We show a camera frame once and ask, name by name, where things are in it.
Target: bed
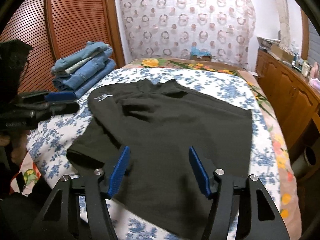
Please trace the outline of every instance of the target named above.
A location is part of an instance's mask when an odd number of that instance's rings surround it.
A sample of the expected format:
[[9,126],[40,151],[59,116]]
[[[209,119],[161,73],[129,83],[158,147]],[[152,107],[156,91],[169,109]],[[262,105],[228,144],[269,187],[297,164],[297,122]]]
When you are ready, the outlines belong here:
[[[274,111],[255,78],[240,68],[219,63],[180,59],[140,59],[114,70],[81,99],[80,111],[61,115],[39,124],[29,136],[28,152],[47,183],[54,187],[64,174],[77,176],[66,158],[66,150],[91,120],[87,98],[97,87],[117,82],[149,79],[153,83],[175,79],[179,84],[211,95],[243,109],[252,109],[252,149],[249,173],[256,174],[281,212],[291,239],[301,236],[301,218],[288,151]],[[110,216],[119,239],[178,239],[177,236],[148,223],[107,200]],[[86,220],[85,199],[80,199],[81,217]],[[234,239],[237,217],[228,239]]]

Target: blue floral pattern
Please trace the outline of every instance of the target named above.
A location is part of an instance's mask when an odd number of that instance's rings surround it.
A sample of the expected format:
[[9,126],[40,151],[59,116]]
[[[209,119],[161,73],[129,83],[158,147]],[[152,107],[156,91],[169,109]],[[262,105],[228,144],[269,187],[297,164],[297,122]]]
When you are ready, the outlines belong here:
[[[149,79],[153,83],[175,79],[180,85],[226,101],[243,109],[252,109],[252,147],[250,174],[260,177],[276,206],[280,207],[280,182],[275,153],[270,134],[263,119],[260,107],[246,82],[239,77],[209,71],[186,69],[138,68],[112,71],[98,82],[81,99],[80,110],[76,114],[52,117],[39,123],[38,129],[28,137],[28,151],[50,187],[64,175],[75,175],[77,171],[66,158],[66,150],[72,142],[83,134],[92,115],[88,109],[87,98],[92,90],[113,83],[135,82]],[[178,237],[139,218],[114,200],[106,200],[119,239],[166,239]],[[87,219],[85,199],[80,198],[81,217]],[[230,227],[228,239],[235,238],[237,217]]]

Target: cardboard box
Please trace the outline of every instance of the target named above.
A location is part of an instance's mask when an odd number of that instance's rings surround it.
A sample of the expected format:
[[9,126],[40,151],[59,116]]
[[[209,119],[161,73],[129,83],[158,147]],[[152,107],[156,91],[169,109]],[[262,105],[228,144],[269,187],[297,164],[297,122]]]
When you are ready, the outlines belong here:
[[283,49],[279,48],[277,45],[273,44],[271,46],[271,52],[277,55],[281,60],[291,63],[294,56],[285,52]]
[[197,55],[191,55],[191,60],[196,61],[210,61],[211,62],[211,56],[197,56]]

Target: blue denim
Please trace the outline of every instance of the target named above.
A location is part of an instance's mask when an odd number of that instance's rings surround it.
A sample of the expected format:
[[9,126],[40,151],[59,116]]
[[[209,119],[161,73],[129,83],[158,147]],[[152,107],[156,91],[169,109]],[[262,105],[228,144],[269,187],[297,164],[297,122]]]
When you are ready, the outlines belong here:
[[53,85],[59,90],[76,90],[85,81],[92,77],[99,70],[103,69],[106,65],[106,61],[112,54],[112,47],[107,50],[100,52],[98,55],[93,57],[90,61],[85,63],[81,68],[77,69],[76,72],[68,75],[67,77],[55,77],[52,82]]
[[92,88],[96,83],[103,79],[115,68],[116,63],[113,59],[109,59],[109,62],[106,64],[106,67],[99,72],[97,72],[93,77],[89,78],[84,84],[82,84],[74,93],[76,97],[81,98],[90,88]]
[[109,44],[105,44],[102,41],[88,41],[84,49],[81,49],[68,57],[58,59],[51,68],[51,73],[54,74],[55,72],[65,70],[80,60],[90,57],[92,53],[105,51],[109,47]]

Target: stack of folded jeans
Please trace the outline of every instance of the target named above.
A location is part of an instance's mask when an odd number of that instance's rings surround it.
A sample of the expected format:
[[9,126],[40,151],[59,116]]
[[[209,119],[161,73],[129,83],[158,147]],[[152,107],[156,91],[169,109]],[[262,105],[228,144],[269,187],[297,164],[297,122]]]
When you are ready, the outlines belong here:
[[59,91],[73,91],[80,98],[115,68],[116,63],[110,59],[112,52],[109,44],[88,41],[84,49],[57,60],[51,69],[53,85]]

